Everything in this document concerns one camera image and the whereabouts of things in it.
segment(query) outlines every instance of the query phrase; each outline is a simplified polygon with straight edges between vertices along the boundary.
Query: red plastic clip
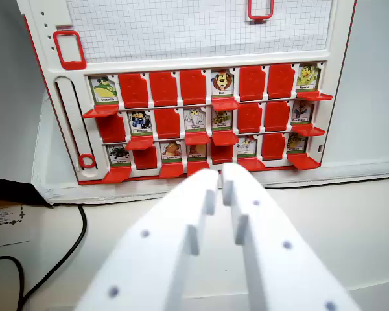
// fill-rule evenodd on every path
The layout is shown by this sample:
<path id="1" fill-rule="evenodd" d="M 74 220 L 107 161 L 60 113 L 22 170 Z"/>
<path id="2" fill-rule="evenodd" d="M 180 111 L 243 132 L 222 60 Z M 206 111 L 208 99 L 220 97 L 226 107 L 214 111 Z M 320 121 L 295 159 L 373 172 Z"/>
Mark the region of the red plastic clip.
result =
<path id="1" fill-rule="evenodd" d="M 83 115 L 84 118 L 103 118 L 110 115 L 115 115 L 119 110 L 118 104 L 116 105 L 98 105 L 89 110 Z"/>
<path id="2" fill-rule="evenodd" d="M 212 140 L 215 146 L 234 146 L 239 141 L 233 130 L 214 131 Z"/>
<path id="3" fill-rule="evenodd" d="M 193 175 L 195 172 L 203 170 L 204 168 L 210 168 L 207 161 L 189 161 L 187 163 L 187 175 Z"/>
<path id="4" fill-rule="evenodd" d="M 256 172 L 258 170 L 264 169 L 265 165 L 257 157 L 247 157 L 238 159 L 238 164 L 242 165 L 244 168 L 250 172 Z"/>
<path id="5" fill-rule="evenodd" d="M 269 19 L 274 14 L 274 0 L 271 0 L 270 13 L 268 15 L 253 16 L 252 15 L 252 0 L 248 0 L 248 17 L 255 21 L 262 21 L 264 19 Z"/>
<path id="6" fill-rule="evenodd" d="M 92 163 L 85 164 L 85 161 L 84 161 L 85 158 L 91 159 Z M 82 167 L 82 168 L 93 168 L 97 164 L 94 156 L 91 154 L 81 154 L 78 158 L 78 162 L 79 162 L 80 167 Z"/>
<path id="7" fill-rule="evenodd" d="M 313 170 L 320 166 L 319 162 L 307 154 L 289 154 L 288 160 L 299 170 Z"/>
<path id="8" fill-rule="evenodd" d="M 210 142 L 209 136 L 206 132 L 186 133 L 184 142 L 186 146 L 193 146 L 197 144 L 207 144 Z"/>
<path id="9" fill-rule="evenodd" d="M 182 174 L 184 174 L 182 162 L 167 163 L 161 166 L 159 177 L 173 178 L 173 177 L 179 177 Z"/>
<path id="10" fill-rule="evenodd" d="M 304 137 L 323 136 L 325 134 L 324 130 L 315 128 L 312 124 L 293 125 L 291 130 Z"/>
<path id="11" fill-rule="evenodd" d="M 74 60 L 71 62 L 64 61 L 64 57 L 62 56 L 62 52 L 60 50 L 60 46 L 58 42 L 58 36 L 75 36 L 77 38 L 80 61 L 74 61 Z M 73 30 L 55 31 L 53 33 L 53 40 L 54 40 L 54 44 L 56 45 L 56 50 L 58 51 L 60 65 L 62 66 L 62 68 L 64 68 L 65 70 L 81 70 L 86 68 L 84 50 L 82 50 L 82 44 L 80 42 L 79 34 L 76 31 Z"/>
<path id="12" fill-rule="evenodd" d="M 319 91 L 314 92 L 299 92 L 297 93 L 297 98 L 311 100 L 311 101 L 319 101 L 319 100 L 331 100 L 333 99 L 332 95 L 323 94 Z"/>
<path id="13" fill-rule="evenodd" d="M 153 145 L 153 136 L 133 136 L 130 142 L 126 145 L 129 150 L 144 150 Z"/>
<path id="14" fill-rule="evenodd" d="M 212 106 L 215 111 L 231 111 L 239 108 L 239 103 L 233 97 L 212 98 Z"/>

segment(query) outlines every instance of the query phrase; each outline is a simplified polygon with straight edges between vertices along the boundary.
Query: character card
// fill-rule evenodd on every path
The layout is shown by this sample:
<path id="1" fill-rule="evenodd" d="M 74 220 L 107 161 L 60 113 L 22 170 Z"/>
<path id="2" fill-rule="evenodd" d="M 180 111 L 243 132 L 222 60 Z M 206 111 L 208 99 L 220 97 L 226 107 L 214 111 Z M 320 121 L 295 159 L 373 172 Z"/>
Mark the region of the character card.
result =
<path id="1" fill-rule="evenodd" d="M 107 76 L 90 76 L 88 80 L 93 101 L 96 105 L 118 104 L 115 84 L 109 81 Z"/>
<path id="2" fill-rule="evenodd" d="M 311 123 L 313 107 L 314 105 L 306 100 L 296 100 L 292 107 L 291 124 Z"/>
<path id="3" fill-rule="evenodd" d="M 316 91 L 320 79 L 320 68 L 315 65 L 301 64 L 298 69 L 297 92 Z"/>
<path id="4" fill-rule="evenodd" d="M 237 157 L 256 157 L 257 155 L 257 140 L 253 136 L 239 137 L 239 142 L 236 144 Z"/>
<path id="5" fill-rule="evenodd" d="M 150 115 L 144 110 L 129 112 L 128 120 L 132 136 L 153 134 Z"/>
<path id="6" fill-rule="evenodd" d="M 287 154 L 303 154 L 307 146 L 307 137 L 290 133 L 287 143 Z"/>
<path id="7" fill-rule="evenodd" d="M 111 167 L 129 167 L 130 153 L 125 150 L 125 144 L 112 144 L 106 147 Z"/>
<path id="8" fill-rule="evenodd" d="M 160 150 L 163 163 L 182 161 L 182 146 L 177 141 L 160 143 Z"/>
<path id="9" fill-rule="evenodd" d="M 232 129 L 232 111 L 212 110 L 212 131 Z"/>
<path id="10" fill-rule="evenodd" d="M 183 116 L 186 132 L 206 131 L 206 112 L 200 108 L 184 109 Z"/>
<path id="11" fill-rule="evenodd" d="M 207 159 L 205 144 L 187 146 L 186 148 L 188 161 L 201 161 Z"/>
<path id="12" fill-rule="evenodd" d="M 214 70 L 211 77 L 212 98 L 233 96 L 233 76 L 229 69 Z"/>

